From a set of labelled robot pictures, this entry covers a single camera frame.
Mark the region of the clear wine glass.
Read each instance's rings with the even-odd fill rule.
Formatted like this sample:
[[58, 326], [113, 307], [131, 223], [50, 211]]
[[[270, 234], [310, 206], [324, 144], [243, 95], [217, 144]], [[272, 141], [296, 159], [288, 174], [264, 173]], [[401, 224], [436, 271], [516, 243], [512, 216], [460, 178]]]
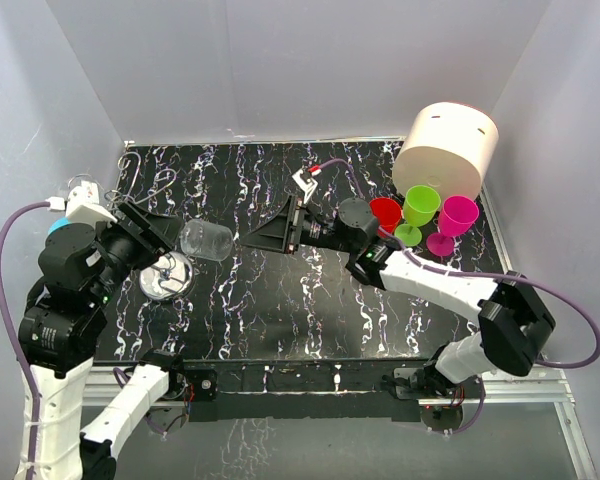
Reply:
[[179, 235], [182, 252], [189, 257], [222, 262], [233, 250], [233, 233], [223, 225], [201, 219], [188, 221]]

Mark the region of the red wine glass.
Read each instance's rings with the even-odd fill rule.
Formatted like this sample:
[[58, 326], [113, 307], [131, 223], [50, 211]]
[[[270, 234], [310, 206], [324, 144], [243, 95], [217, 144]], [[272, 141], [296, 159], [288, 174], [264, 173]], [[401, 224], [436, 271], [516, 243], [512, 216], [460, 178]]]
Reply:
[[372, 199], [369, 205], [372, 213], [378, 219], [379, 228], [393, 234], [402, 221], [400, 204], [388, 197], [378, 197]]

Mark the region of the green wine glass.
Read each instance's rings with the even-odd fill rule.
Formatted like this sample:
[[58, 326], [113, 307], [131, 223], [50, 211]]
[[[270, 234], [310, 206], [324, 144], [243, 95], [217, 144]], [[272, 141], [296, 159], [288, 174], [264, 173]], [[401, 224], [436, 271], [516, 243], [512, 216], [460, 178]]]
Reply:
[[396, 227], [394, 235], [407, 247], [415, 247], [422, 240], [420, 228], [429, 223], [441, 204], [438, 192], [427, 185], [411, 187], [403, 205], [404, 222]]

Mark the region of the magenta wine glass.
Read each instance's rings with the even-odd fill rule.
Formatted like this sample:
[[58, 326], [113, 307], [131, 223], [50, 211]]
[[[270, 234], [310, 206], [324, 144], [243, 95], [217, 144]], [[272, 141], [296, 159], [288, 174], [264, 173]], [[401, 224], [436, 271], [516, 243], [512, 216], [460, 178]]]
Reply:
[[461, 195], [448, 197], [438, 217], [438, 231], [427, 238], [427, 249], [438, 257], [451, 255], [455, 248], [455, 238], [471, 228], [479, 213], [474, 200]]

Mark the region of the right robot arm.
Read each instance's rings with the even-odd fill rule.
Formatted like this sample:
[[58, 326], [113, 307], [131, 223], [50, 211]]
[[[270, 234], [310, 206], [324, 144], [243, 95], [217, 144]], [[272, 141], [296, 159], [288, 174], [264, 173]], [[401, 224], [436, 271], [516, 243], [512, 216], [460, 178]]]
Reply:
[[346, 270], [360, 284], [412, 295], [478, 323], [477, 333], [439, 347], [409, 377], [392, 380], [394, 386], [446, 397], [485, 372], [529, 374], [555, 321], [524, 276], [511, 272], [501, 279], [482, 278], [411, 260], [395, 240], [379, 236], [378, 227], [369, 203], [360, 198], [343, 201], [334, 218], [325, 220], [289, 196], [241, 244], [281, 254], [301, 245], [343, 252], [349, 256]]

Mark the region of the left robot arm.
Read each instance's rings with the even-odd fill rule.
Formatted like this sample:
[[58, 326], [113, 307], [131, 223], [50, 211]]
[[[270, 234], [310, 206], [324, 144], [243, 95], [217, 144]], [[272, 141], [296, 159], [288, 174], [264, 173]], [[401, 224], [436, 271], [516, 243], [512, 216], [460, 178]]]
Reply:
[[25, 370], [23, 458], [19, 479], [111, 479], [125, 442], [162, 397], [186, 387], [183, 360], [152, 349], [117, 396], [89, 425], [83, 394], [105, 309], [135, 271], [155, 264], [176, 244], [183, 221], [124, 202], [116, 213], [70, 219], [45, 241], [42, 272], [19, 326]]

